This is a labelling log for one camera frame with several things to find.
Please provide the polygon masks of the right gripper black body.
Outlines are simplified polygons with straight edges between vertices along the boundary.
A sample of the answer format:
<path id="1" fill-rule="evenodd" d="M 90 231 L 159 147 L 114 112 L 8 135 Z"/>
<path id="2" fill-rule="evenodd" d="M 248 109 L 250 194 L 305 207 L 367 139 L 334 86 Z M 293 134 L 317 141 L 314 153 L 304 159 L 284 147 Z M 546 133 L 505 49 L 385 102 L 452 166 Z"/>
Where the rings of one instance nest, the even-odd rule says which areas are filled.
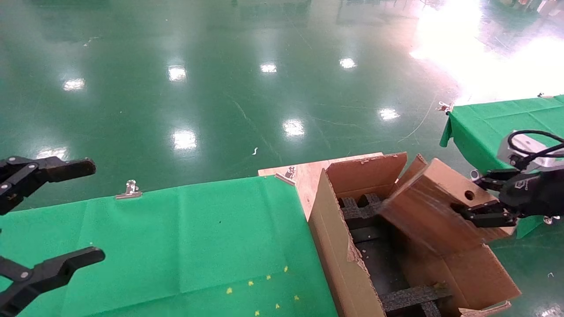
<path id="1" fill-rule="evenodd" d="M 532 215 L 562 216 L 564 171 L 518 174 L 502 186 L 501 202 L 522 218 Z"/>

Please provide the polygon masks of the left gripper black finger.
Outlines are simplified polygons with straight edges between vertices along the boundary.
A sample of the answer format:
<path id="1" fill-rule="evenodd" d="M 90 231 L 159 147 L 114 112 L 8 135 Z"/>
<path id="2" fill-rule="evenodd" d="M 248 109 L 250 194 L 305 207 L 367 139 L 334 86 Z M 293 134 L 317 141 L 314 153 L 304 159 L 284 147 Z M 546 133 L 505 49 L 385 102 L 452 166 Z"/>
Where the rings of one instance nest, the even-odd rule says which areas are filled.
<path id="1" fill-rule="evenodd" d="M 51 156 L 29 159 L 11 156 L 0 161 L 0 214 L 13 211 L 46 183 L 64 182 L 93 175 L 96 165 L 90 158 L 63 161 Z"/>
<path id="2" fill-rule="evenodd" d="M 1 292 L 0 314 L 16 317 L 43 293 L 68 285 L 78 269 L 104 261 L 106 255 L 98 247 L 85 247 L 51 259 L 33 268 L 6 257 L 0 258 L 0 274 L 11 281 Z"/>

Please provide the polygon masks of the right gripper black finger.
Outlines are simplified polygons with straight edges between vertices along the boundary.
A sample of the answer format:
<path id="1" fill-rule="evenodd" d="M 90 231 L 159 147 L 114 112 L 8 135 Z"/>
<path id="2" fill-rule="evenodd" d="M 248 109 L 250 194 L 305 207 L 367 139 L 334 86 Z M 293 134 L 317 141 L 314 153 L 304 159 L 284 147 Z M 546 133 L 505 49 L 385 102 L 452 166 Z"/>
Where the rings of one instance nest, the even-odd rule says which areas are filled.
<path id="1" fill-rule="evenodd" d="M 482 189 L 500 191 L 509 179 L 519 174 L 519 170 L 488 170 L 478 177 L 478 186 Z"/>
<path id="2" fill-rule="evenodd" d="M 477 228 L 515 227 L 520 217 L 518 212 L 508 209 L 505 203 L 497 200 L 476 206 L 452 203 L 451 209 Z"/>

